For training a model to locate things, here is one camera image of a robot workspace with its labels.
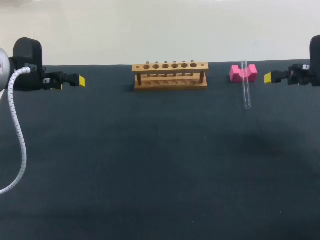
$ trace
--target pink foam block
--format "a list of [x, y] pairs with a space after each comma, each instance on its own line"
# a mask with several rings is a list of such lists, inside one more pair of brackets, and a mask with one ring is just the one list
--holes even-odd
[[[230, 79], [232, 83], [241, 83], [243, 78], [243, 73], [246, 74], [246, 71], [239, 69], [238, 65], [233, 65], [230, 70]], [[258, 76], [258, 71], [256, 65], [249, 65], [247, 68], [249, 82], [255, 82]]]

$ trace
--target wooden test tube rack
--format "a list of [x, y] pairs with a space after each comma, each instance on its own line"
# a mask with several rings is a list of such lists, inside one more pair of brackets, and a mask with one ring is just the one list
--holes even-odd
[[207, 89], [207, 62], [134, 64], [135, 91]]

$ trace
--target black tabletop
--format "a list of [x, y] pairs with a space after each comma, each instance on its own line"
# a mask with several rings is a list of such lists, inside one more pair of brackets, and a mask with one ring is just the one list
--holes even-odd
[[[253, 62], [249, 111], [232, 62], [207, 90], [138, 93], [129, 65], [48, 67], [86, 88], [14, 93], [28, 163], [0, 238], [320, 239], [320, 88], [264, 84], [293, 63]], [[4, 94], [0, 188], [21, 164]]]

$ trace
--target wooden base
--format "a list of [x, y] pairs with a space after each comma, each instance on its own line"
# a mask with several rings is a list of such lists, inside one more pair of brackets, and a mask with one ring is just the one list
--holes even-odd
[[139, 86], [137, 76], [134, 78], [134, 90], [136, 92], [142, 91], [163, 91], [163, 90], [195, 90], [195, 89], [207, 89], [207, 77], [204, 74], [203, 83], [200, 83], [200, 73], [194, 73], [191, 76], [189, 73], [186, 73], [183, 76], [181, 73], [178, 73], [176, 76], [173, 74], [164, 74], [151, 75], [141, 75], [142, 85]]

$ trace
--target coiled white cable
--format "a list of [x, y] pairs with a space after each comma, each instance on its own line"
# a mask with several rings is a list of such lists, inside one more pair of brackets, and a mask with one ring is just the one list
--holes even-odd
[[9, 85], [8, 85], [9, 107], [10, 107], [11, 117], [12, 117], [12, 120], [14, 123], [15, 131], [16, 131], [16, 134], [17, 134], [17, 136], [19, 138], [19, 142], [20, 142], [21, 161], [22, 162], [21, 162], [21, 168], [20, 168], [20, 172], [19, 172], [18, 176], [15, 178], [15, 180], [9, 186], [0, 190], [0, 195], [5, 194], [6, 192], [10, 191], [20, 182], [20, 180], [22, 179], [22, 177], [26, 171], [26, 167], [27, 167], [27, 148], [26, 148], [24, 135], [22, 134], [21, 127], [20, 127], [19, 120], [18, 120], [18, 116], [16, 113], [15, 102], [14, 102], [14, 85], [15, 85], [17, 78], [21, 74], [29, 74], [29, 73], [31, 73], [31, 69], [29, 67], [23, 67], [23, 68], [15, 71], [15, 73], [11, 76], [10, 81], [9, 81]]

